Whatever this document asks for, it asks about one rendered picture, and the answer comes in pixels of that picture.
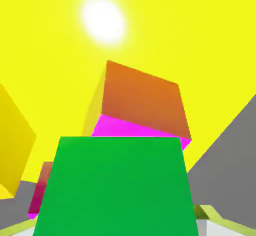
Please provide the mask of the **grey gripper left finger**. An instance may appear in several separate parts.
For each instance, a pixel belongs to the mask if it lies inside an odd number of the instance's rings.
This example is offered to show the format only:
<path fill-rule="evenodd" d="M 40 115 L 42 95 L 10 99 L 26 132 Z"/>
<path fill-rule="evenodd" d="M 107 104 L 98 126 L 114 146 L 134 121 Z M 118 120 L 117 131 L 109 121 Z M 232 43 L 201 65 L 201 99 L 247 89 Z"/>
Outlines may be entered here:
<path fill-rule="evenodd" d="M 36 222 L 37 222 L 37 218 L 29 219 L 29 220 L 11 225 L 4 229 L 0 229 L 0 236 L 11 236 L 21 231 L 24 231 L 26 229 L 32 228 L 36 225 Z"/>

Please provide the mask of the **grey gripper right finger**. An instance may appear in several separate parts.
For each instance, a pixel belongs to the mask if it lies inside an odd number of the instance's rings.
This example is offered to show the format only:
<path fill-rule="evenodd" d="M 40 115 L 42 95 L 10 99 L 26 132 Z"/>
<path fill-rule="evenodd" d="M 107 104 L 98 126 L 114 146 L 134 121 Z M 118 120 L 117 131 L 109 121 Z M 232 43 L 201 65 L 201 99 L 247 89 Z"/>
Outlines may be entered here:
<path fill-rule="evenodd" d="M 224 219 L 211 205 L 194 204 L 198 236 L 256 236 L 256 229 Z"/>

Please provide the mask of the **small green cube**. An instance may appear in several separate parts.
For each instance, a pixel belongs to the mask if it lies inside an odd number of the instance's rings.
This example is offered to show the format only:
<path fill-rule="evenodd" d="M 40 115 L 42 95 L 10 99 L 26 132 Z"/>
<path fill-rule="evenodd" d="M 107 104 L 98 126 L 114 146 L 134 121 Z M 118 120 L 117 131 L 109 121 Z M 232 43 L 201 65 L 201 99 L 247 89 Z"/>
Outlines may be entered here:
<path fill-rule="evenodd" d="M 199 236 L 176 137 L 61 137 L 33 236 Z"/>

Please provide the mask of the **small magenta cube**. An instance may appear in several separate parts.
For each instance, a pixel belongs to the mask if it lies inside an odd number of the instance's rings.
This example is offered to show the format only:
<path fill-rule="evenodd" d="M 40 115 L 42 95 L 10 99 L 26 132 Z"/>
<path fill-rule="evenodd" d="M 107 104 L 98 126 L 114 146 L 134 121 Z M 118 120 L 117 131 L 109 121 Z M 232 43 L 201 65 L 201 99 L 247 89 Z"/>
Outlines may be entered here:
<path fill-rule="evenodd" d="M 44 162 L 40 171 L 40 175 L 35 186 L 35 190 L 28 209 L 29 219 L 34 219 L 40 211 L 40 207 L 43 201 L 45 189 L 48 183 L 48 179 L 51 173 L 53 162 Z"/>
<path fill-rule="evenodd" d="M 85 115 L 83 136 L 176 137 L 191 142 L 178 84 L 108 60 Z"/>

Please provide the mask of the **small yellow cube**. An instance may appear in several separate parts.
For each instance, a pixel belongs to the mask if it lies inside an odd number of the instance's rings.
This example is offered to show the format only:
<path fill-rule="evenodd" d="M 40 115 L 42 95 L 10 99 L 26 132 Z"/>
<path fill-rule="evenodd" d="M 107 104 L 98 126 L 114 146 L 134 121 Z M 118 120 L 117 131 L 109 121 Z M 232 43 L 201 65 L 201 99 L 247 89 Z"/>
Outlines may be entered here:
<path fill-rule="evenodd" d="M 35 139 L 36 134 L 0 84 L 0 199 L 15 197 Z"/>

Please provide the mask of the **large yellow box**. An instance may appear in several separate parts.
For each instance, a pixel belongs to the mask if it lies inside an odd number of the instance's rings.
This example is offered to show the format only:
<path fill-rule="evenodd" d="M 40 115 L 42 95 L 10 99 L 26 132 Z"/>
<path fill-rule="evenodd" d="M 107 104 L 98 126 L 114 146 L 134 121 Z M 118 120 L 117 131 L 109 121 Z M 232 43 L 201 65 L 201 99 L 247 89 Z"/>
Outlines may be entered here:
<path fill-rule="evenodd" d="M 256 0 L 0 0 L 0 83 L 37 136 L 23 180 L 81 135 L 107 60 L 178 84 L 191 169 L 256 95 Z"/>

